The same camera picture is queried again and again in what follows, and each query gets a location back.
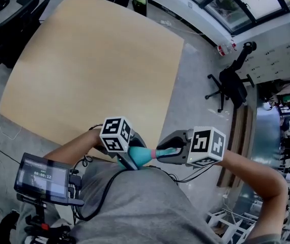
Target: office chair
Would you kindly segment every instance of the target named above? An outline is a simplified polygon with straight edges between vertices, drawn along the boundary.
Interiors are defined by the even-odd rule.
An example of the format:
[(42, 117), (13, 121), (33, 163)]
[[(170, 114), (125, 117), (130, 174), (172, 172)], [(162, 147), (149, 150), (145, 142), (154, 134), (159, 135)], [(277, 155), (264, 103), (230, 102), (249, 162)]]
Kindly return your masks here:
[(50, 0), (17, 0), (22, 7), (0, 23), (0, 64), (12, 69), (25, 45), (40, 26), (39, 18)]
[(244, 82), (250, 82), (251, 86), (254, 87), (254, 83), (249, 74), (247, 74), (246, 79), (240, 79), (237, 75), (236, 71), (239, 70), (243, 63), (246, 60), (246, 57), (255, 51), (257, 45), (255, 42), (247, 42), (243, 45), (242, 52), (237, 60), (234, 60), (232, 65), (224, 69), (220, 72), (219, 79), (220, 82), (212, 75), (208, 75), (207, 77), (210, 79), (212, 78), (216, 85), (218, 86), (219, 90), (210, 94), (206, 95), (205, 99), (209, 99), (210, 97), (221, 94), (221, 108), (217, 110), (217, 112), (221, 113), (224, 107), (224, 97), (226, 100), (231, 99), (235, 109), (238, 109), (243, 103), (246, 102), (247, 97), (247, 90), (243, 85)]

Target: desk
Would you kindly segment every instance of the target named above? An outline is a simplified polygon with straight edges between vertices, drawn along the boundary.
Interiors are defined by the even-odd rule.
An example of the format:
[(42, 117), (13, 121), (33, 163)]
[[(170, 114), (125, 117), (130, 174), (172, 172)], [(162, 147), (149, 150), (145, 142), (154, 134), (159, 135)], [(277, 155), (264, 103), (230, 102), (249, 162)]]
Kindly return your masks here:
[(0, 114), (58, 144), (122, 115), (154, 148), (182, 48), (179, 36), (129, 9), (64, 0), (21, 54)]

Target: gray t-shirt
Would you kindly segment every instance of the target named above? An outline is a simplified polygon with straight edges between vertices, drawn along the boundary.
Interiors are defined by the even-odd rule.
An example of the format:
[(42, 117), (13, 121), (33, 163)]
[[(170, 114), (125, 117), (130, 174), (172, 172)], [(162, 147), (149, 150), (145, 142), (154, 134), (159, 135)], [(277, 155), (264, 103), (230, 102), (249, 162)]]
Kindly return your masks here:
[[(90, 163), (82, 178), (80, 199), (84, 217), (99, 205), (108, 181), (121, 168), (117, 164), (95, 161)], [(23, 243), (25, 217), (35, 214), (35, 208), (22, 203), (17, 225), (17, 243)], [(221, 243), (186, 195), (163, 171), (143, 168), (125, 171), (113, 181), (100, 212), (88, 222), (79, 221), (71, 230), (77, 243)], [(59, 219), (54, 205), (48, 205), (45, 222)], [(280, 236), (269, 235), (259, 240), (277, 244)]]

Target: window frame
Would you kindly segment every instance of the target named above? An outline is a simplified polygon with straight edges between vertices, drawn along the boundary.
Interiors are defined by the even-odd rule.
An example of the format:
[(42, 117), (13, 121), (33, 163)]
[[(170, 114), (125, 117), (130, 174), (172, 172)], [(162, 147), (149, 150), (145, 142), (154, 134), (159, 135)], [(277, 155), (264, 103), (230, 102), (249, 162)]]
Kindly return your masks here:
[(219, 24), (221, 24), (232, 36), (239, 35), (251, 28), (254, 28), (262, 23), (268, 22), (272, 19), (275, 19), (279, 16), (285, 15), (290, 12), (289, 7), (286, 4), (285, 0), (278, 0), (279, 4), (281, 5), (281, 9), (270, 14), (267, 14), (261, 18), (255, 19), (250, 10), (247, 8), (246, 4), (241, 0), (234, 0), (234, 2), (245, 12), (245, 14), (250, 19), (251, 23), (241, 27), (235, 31), (232, 31), (226, 24), (224, 24), (220, 19), (218, 19), (214, 14), (212, 14), (206, 6), (214, 0), (201, 0), (200, 3), (196, 0), (192, 0), (196, 3), (201, 9), (205, 10), (210, 16), (212, 16)]

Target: table top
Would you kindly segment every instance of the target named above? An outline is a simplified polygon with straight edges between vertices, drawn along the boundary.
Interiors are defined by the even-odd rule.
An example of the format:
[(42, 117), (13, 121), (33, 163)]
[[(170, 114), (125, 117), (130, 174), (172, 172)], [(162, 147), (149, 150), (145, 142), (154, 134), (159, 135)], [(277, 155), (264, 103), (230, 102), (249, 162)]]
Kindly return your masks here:
[(0, 114), (58, 144), (125, 116), (155, 148), (182, 49), (182, 38), (127, 8), (64, 0), (21, 54)]

